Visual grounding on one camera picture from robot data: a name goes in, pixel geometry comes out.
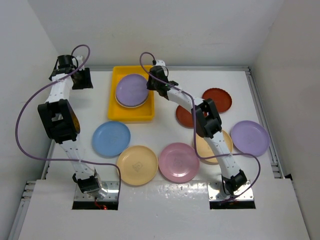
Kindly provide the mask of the tan plate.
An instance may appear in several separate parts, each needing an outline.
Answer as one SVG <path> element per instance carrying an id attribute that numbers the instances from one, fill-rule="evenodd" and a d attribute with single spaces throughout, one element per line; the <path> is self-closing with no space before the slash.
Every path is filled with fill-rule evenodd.
<path id="1" fill-rule="evenodd" d="M 131 186 L 142 186 L 150 182 L 158 171 L 158 158 L 148 147 L 135 145 L 124 150 L 116 165 L 120 169 L 121 179 Z"/>
<path id="2" fill-rule="evenodd" d="M 232 152 L 233 151 L 232 138 L 224 130 L 222 130 L 222 134 L 223 134 L 224 143 L 227 145 L 228 150 Z M 204 140 L 204 138 L 200 137 L 198 134 L 196 134 L 196 150 L 199 156 L 203 158 L 216 156 L 216 154 L 212 151 L 209 144 Z"/>

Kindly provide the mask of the blue plate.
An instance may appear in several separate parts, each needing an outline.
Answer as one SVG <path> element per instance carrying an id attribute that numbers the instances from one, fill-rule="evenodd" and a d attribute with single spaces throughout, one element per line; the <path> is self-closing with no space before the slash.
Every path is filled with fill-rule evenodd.
<path id="1" fill-rule="evenodd" d="M 119 121 L 101 124 L 92 135 L 92 148 L 102 157 L 115 157 L 121 154 L 131 141 L 129 128 Z"/>

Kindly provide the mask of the lilac plate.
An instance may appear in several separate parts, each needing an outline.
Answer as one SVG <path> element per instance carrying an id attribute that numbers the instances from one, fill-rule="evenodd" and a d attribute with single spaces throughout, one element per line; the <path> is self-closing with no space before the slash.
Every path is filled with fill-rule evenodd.
<path id="1" fill-rule="evenodd" d="M 268 132 L 257 122 L 243 120 L 231 129 L 231 139 L 234 146 L 242 153 L 259 157 L 266 153 L 270 146 Z"/>
<path id="2" fill-rule="evenodd" d="M 140 74 L 129 74 L 124 76 L 116 86 L 117 95 L 147 95 L 147 80 Z"/>

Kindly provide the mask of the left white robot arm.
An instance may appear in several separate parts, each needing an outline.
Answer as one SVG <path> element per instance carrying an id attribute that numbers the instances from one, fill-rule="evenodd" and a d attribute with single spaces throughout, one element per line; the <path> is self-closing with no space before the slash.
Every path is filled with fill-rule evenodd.
<path id="1" fill-rule="evenodd" d="M 89 68 L 82 55 L 60 55 L 49 77 L 53 82 L 45 103 L 37 111 L 47 136 L 54 140 L 71 160 L 73 181 L 83 194 L 98 198 L 102 183 L 95 168 L 84 163 L 85 149 L 80 141 L 80 123 L 69 102 L 72 90 L 93 88 Z"/>

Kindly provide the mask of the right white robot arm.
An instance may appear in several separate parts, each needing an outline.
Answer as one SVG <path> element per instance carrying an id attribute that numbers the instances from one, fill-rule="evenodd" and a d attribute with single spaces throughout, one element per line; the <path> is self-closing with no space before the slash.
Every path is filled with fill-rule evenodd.
<path id="1" fill-rule="evenodd" d="M 222 120 L 212 99 L 193 97 L 178 88 L 178 83 L 169 81 L 164 69 L 153 66 L 149 71 L 147 88 L 156 91 L 168 101 L 183 107 L 193 117 L 193 136 L 200 136 L 209 145 L 217 159 L 222 177 L 222 189 L 227 196 L 234 193 L 247 182 L 244 171 L 236 163 L 222 133 Z"/>

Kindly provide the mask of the pink plate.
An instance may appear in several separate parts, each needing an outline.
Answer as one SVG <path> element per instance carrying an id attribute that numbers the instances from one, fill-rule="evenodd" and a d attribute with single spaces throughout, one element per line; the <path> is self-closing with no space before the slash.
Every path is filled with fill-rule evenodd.
<path id="1" fill-rule="evenodd" d="M 158 166 L 161 174 L 170 182 L 191 181 L 200 169 L 200 160 L 190 145 L 175 142 L 167 145 L 160 153 Z"/>

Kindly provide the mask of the cream white plate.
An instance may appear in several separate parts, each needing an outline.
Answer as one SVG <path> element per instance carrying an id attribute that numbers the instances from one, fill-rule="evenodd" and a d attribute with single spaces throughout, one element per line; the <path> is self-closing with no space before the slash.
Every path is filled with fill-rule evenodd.
<path id="1" fill-rule="evenodd" d="M 142 106 L 148 99 L 148 94 L 123 95 L 115 94 L 116 102 L 125 108 L 137 108 Z"/>

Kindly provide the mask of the dark red plate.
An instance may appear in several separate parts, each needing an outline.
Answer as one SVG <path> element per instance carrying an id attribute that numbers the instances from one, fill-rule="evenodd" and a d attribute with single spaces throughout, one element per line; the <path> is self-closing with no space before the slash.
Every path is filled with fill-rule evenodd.
<path id="1" fill-rule="evenodd" d="M 194 122 L 193 122 L 193 116 L 190 112 L 188 112 L 186 109 L 184 109 L 182 106 L 178 106 L 175 111 L 175 116 L 180 125 L 182 125 L 185 128 L 193 128 Z"/>
<path id="2" fill-rule="evenodd" d="M 205 100 L 212 99 L 219 113 L 226 112 L 232 106 L 232 97 L 227 91 L 221 88 L 207 89 L 202 94 L 202 98 Z"/>

